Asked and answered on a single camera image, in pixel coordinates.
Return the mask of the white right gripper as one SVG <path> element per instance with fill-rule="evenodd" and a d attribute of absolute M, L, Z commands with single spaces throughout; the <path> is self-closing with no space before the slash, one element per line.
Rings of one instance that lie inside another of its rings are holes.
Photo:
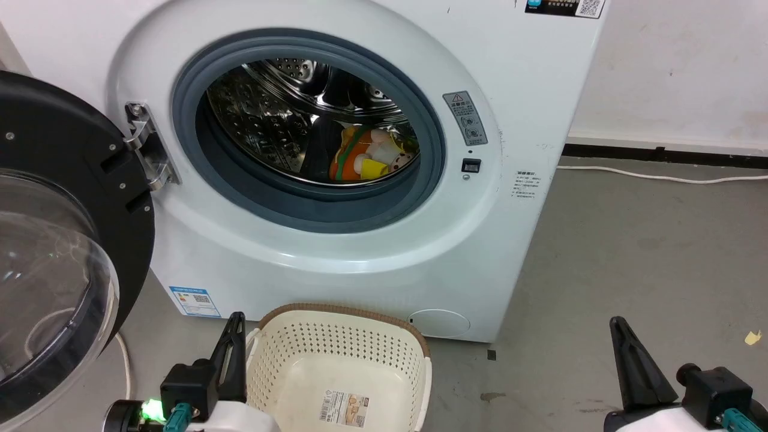
<path fill-rule="evenodd" d="M 623 411 L 606 416 L 603 432 L 722 432 L 706 429 L 682 407 L 668 407 L 678 394 L 624 317 L 612 317 L 610 331 Z"/>

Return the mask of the cream perforated laundry basket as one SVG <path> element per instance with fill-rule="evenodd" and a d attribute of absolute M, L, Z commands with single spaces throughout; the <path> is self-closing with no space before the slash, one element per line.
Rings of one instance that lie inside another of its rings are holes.
<path fill-rule="evenodd" d="M 247 344 L 247 404 L 281 432 L 422 432 L 433 385 L 411 323 L 353 307 L 294 303 L 266 314 Z M 319 420 L 326 390 L 370 398 L 365 427 Z"/>

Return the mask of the white front-load washing machine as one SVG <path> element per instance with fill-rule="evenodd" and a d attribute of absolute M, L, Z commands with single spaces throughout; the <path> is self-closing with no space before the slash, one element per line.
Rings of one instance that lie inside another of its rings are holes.
<path fill-rule="evenodd" d="M 148 104 L 182 182 L 151 191 L 149 272 L 178 311 L 170 286 L 207 290 L 222 318 L 320 303 L 409 322 L 436 308 L 469 320 L 455 339 L 492 342 L 616 1 L 585 19 L 526 13 L 527 0 L 0 0 L 0 70 L 68 91 L 125 138 L 124 105 Z M 370 232 L 302 232 L 195 172 L 173 123 L 176 80 L 204 47 L 262 28 L 359 44 L 424 92 L 447 156 L 414 213 Z M 488 144 L 464 144 L 442 98 L 454 91 L 468 91 Z"/>

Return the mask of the orange yellow plush toy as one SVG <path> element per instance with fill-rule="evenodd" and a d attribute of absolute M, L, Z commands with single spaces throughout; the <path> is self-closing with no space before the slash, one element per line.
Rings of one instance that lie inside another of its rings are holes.
<path fill-rule="evenodd" d="M 419 142 L 394 129 L 354 125 L 344 128 L 342 142 L 329 165 L 337 183 L 375 181 L 395 174 L 419 155 Z"/>

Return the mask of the blue energy label sticker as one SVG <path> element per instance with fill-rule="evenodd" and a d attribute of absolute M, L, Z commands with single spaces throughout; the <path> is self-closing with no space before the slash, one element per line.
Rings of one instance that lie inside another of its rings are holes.
<path fill-rule="evenodd" d="M 170 286 L 171 296 L 182 314 L 194 317 L 221 318 L 207 290 L 200 288 Z"/>

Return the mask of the paper label with barcode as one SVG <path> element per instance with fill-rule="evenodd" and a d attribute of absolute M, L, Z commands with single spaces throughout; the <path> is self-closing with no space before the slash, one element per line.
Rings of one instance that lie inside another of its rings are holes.
<path fill-rule="evenodd" d="M 327 424 L 363 428 L 367 421 L 370 398 L 361 394 L 326 390 L 319 420 Z"/>

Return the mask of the grey rubber door gasket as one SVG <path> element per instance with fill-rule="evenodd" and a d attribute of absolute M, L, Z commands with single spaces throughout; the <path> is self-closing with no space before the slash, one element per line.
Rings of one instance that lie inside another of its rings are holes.
<path fill-rule="evenodd" d="M 370 82 L 407 116 L 419 159 L 397 178 L 353 188 L 300 182 L 253 162 L 220 128 L 206 91 L 222 74 L 267 58 L 309 58 Z M 172 112 L 182 151 L 209 187 L 258 218 L 302 232 L 370 232 L 405 218 L 438 187 L 447 156 L 439 116 L 410 77 L 359 44 L 297 28 L 241 32 L 201 49 L 176 80 Z"/>

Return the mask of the round white filter cover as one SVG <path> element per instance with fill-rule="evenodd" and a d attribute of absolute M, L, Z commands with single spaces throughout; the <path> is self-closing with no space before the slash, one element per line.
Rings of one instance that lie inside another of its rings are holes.
<path fill-rule="evenodd" d="M 436 308 L 411 313 L 408 321 L 425 337 L 456 338 L 471 328 L 471 323 L 463 315 Z"/>

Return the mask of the black baseboard strip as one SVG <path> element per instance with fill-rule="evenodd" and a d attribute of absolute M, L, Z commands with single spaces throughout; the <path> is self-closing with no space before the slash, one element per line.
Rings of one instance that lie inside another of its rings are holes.
<path fill-rule="evenodd" d="M 562 155 L 571 158 L 604 158 L 688 165 L 735 167 L 735 169 L 768 170 L 768 156 L 721 155 L 693 151 L 673 151 L 658 146 L 651 149 L 614 146 L 565 144 Z"/>

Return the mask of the silver door hinge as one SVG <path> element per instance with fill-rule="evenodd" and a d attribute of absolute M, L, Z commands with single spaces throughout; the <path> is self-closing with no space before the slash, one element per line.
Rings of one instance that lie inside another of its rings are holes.
<path fill-rule="evenodd" d="M 124 111 L 131 129 L 131 135 L 124 139 L 124 143 L 137 155 L 151 191 L 158 191 L 167 184 L 182 184 L 148 104 L 129 101 L 124 105 Z"/>

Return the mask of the dark garment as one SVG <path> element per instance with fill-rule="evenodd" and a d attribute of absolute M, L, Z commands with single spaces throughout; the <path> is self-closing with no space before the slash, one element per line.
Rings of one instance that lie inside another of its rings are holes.
<path fill-rule="evenodd" d="M 302 177 L 315 182 L 330 181 L 330 164 L 342 144 L 343 130 L 343 125 L 331 118 L 319 116 L 313 121 L 299 170 Z"/>

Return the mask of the perforated steel washer drum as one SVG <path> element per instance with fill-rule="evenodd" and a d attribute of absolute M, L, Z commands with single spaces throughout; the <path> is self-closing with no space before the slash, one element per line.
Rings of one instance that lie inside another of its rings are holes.
<path fill-rule="evenodd" d="M 344 128 L 367 125 L 414 137 L 407 116 L 377 87 L 340 68 L 309 58 L 267 58 L 240 65 L 206 91 L 220 128 L 253 162 L 297 181 L 353 188 L 385 182 L 395 174 L 360 183 L 315 182 L 299 174 L 309 131 L 319 116 Z"/>

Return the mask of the black washer door with glass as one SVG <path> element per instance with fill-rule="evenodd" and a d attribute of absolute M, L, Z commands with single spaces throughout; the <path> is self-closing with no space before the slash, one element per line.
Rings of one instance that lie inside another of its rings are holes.
<path fill-rule="evenodd" d="M 0 70 L 0 432 L 98 359 L 142 291 L 154 241 L 145 169 L 118 126 Z"/>

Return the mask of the grey warning sticker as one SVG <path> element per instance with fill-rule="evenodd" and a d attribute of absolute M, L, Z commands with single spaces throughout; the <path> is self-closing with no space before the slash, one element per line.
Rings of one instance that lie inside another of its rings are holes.
<path fill-rule="evenodd" d="M 488 144 L 488 137 L 475 103 L 468 91 L 454 91 L 442 96 L 455 118 L 466 146 Z"/>

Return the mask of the black sticker with QR code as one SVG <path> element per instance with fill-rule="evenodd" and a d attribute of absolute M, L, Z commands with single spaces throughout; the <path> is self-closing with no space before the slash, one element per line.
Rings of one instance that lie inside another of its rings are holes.
<path fill-rule="evenodd" d="M 607 0 L 527 0 L 526 13 L 600 19 Z"/>

